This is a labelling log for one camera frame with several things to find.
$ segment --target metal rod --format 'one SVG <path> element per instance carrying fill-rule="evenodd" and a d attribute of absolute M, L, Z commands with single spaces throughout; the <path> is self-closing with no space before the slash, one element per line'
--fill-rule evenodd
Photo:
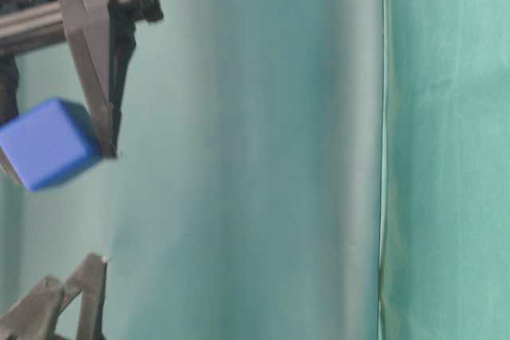
<path fill-rule="evenodd" d="M 51 2 L 44 4 L 43 6 L 36 6 L 27 10 L 18 11 L 14 14 L 2 16 L 0 18 L 0 28 L 8 26 L 10 24 L 18 24 L 30 19 L 39 18 L 47 14 L 60 11 L 61 6 L 58 2 Z"/>
<path fill-rule="evenodd" d="M 131 0 L 116 0 L 128 6 Z M 0 17 L 0 57 L 65 40 L 59 2 L 46 3 Z"/>
<path fill-rule="evenodd" d="M 21 33 L 28 33 L 30 31 L 34 31 L 35 29 L 48 27 L 60 22 L 62 22 L 62 13 L 54 12 L 37 19 L 24 21 L 15 25 L 9 25 L 7 27 L 0 28 L 0 41 L 6 37 L 12 37 L 13 35 Z"/>

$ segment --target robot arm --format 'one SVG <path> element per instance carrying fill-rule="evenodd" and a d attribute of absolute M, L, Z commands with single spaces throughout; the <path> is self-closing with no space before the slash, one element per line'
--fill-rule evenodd
<path fill-rule="evenodd" d="M 104 340 L 107 261 L 89 254 L 64 282 L 46 276 L 0 318 L 0 340 L 67 340 L 55 334 L 58 317 L 81 294 L 76 340 Z"/>
<path fill-rule="evenodd" d="M 135 24 L 161 20 L 159 0 L 25 0 L 23 5 L 0 17 L 0 66 L 6 68 L 0 74 L 0 123 L 18 110 L 13 97 L 18 77 L 8 76 L 17 74 L 12 57 L 67 41 L 102 154 L 116 157 Z"/>

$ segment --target teal cloth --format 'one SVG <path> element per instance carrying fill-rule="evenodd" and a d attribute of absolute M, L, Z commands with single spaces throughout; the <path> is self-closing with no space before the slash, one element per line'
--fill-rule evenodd
<path fill-rule="evenodd" d="M 108 339 L 373 339 L 382 0 L 162 1 L 120 159 L 44 193 L 2 181 L 1 308 L 93 250 Z M 83 102 L 67 47 L 19 64 L 23 110 Z"/>
<path fill-rule="evenodd" d="M 387 1 L 382 336 L 510 338 L 510 3 Z"/>

